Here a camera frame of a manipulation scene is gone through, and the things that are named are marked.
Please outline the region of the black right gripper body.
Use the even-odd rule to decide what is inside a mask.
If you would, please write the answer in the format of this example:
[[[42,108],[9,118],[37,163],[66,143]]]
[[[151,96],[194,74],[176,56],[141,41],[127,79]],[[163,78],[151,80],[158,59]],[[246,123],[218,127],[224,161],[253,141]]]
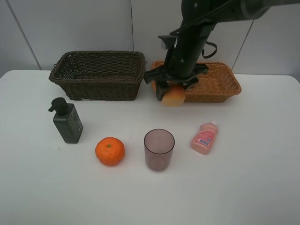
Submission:
[[[175,56],[174,52],[174,48],[168,50],[163,65],[146,72],[144,76],[146,83],[166,81],[181,84],[182,79],[198,78],[198,75],[208,72],[209,69],[206,64],[199,64],[197,60]]]

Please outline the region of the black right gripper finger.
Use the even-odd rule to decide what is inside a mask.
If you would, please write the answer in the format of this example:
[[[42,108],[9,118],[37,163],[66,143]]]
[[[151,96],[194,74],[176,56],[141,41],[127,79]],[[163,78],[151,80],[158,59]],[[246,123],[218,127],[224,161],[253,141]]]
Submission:
[[[192,86],[197,84],[198,82],[199,82],[198,78],[182,79],[180,81],[181,87],[184,90],[188,90],[188,89],[192,88]]]
[[[156,98],[162,101],[165,93],[169,90],[169,85],[166,81],[155,81],[156,85]]]

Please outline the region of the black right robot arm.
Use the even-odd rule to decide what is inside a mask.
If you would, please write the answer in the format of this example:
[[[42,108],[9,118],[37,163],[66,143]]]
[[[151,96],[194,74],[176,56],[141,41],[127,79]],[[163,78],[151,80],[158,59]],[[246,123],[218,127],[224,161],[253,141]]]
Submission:
[[[208,67],[199,64],[204,46],[216,47],[207,39],[218,23],[256,20],[270,7],[279,5],[277,0],[184,0],[181,3],[181,26],[169,35],[159,36],[167,54],[163,65],[146,72],[144,80],[156,85],[156,98],[162,101],[170,83],[179,84],[184,90],[196,84],[199,74],[206,74]]]

